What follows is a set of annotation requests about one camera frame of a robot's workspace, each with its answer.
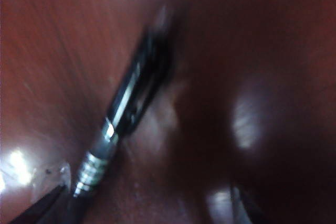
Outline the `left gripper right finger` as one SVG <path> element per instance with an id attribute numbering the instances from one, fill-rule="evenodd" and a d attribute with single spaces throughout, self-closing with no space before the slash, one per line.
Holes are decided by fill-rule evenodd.
<path id="1" fill-rule="evenodd" d="M 263 213 L 253 198 L 235 185 L 230 186 L 233 223 L 262 223 Z"/>

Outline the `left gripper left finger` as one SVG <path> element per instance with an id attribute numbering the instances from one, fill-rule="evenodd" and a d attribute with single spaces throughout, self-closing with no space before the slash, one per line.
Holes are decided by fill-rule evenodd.
<path id="1" fill-rule="evenodd" d="M 10 224 L 38 223 L 55 208 L 57 200 L 61 198 L 61 195 L 65 190 L 65 185 L 55 187 L 40 200 L 22 212 L 19 216 L 11 220 Z"/>

